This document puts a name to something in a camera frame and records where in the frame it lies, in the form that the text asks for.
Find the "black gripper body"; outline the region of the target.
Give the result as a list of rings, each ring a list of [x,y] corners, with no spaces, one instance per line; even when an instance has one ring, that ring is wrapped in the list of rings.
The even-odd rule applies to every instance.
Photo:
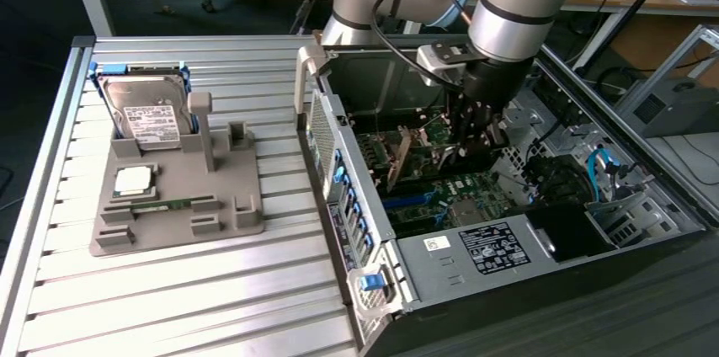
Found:
[[[534,59],[470,61],[463,73],[463,94],[490,107],[506,107],[523,85]]]

